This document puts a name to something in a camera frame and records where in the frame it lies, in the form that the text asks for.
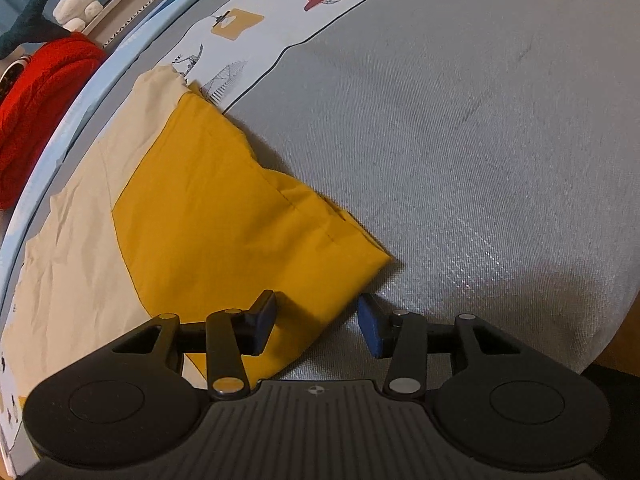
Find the black illustration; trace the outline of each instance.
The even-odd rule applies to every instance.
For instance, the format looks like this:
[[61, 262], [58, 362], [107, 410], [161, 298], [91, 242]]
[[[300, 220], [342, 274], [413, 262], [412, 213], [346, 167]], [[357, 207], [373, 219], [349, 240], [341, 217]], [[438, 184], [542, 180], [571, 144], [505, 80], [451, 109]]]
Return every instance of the black illustration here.
[[202, 96], [213, 105], [217, 106], [220, 104], [223, 97], [228, 94], [238, 82], [238, 78], [245, 65], [245, 61], [235, 61], [225, 66], [200, 88]]
[[230, 10], [228, 10], [228, 11], [227, 11], [227, 12], [225, 12], [224, 14], [220, 14], [219, 16], [214, 16], [214, 18], [216, 19], [216, 25], [217, 25], [217, 24], [219, 24], [219, 23], [224, 22], [224, 21], [225, 21], [225, 18], [228, 16], [228, 14], [229, 14], [230, 12], [231, 12], [231, 11], [230, 11]]
[[[172, 65], [174, 67], [176, 67], [176, 70], [178, 70], [178, 72], [180, 72], [182, 74], [182, 76], [187, 79], [187, 76], [189, 75], [189, 72], [191, 72], [191, 70], [193, 70], [193, 67], [196, 66], [196, 63], [199, 62], [200, 57], [202, 56], [202, 51], [204, 50], [204, 46], [200, 45], [200, 51], [197, 53], [196, 56], [187, 56], [184, 57], [182, 54], [179, 54], [173, 61], [172, 61]], [[181, 67], [181, 65], [183, 63], [187, 63], [187, 65], [185, 67]]]

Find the black plastic base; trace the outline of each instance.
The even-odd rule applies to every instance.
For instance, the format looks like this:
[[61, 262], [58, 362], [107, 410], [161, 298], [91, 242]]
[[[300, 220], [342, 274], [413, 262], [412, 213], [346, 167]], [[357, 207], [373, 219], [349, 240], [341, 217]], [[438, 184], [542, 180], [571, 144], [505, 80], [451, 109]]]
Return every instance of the black plastic base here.
[[370, 381], [265, 381], [242, 400], [214, 403], [197, 430], [165, 455], [91, 471], [44, 459], [24, 480], [603, 480], [586, 464], [520, 473], [464, 455], [417, 402]]

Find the black fabric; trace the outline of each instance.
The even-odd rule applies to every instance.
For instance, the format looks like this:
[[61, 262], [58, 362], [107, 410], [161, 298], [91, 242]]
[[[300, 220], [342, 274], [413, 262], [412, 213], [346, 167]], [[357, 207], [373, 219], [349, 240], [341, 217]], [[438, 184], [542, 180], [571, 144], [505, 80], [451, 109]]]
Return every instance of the black fabric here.
[[582, 374], [603, 391], [611, 408], [611, 426], [593, 455], [593, 465], [609, 480], [638, 478], [640, 454], [640, 378], [598, 365]]
[[29, 0], [12, 27], [0, 36], [0, 59], [4, 59], [23, 43], [48, 43], [61, 40], [71, 32], [43, 17], [49, 0]]

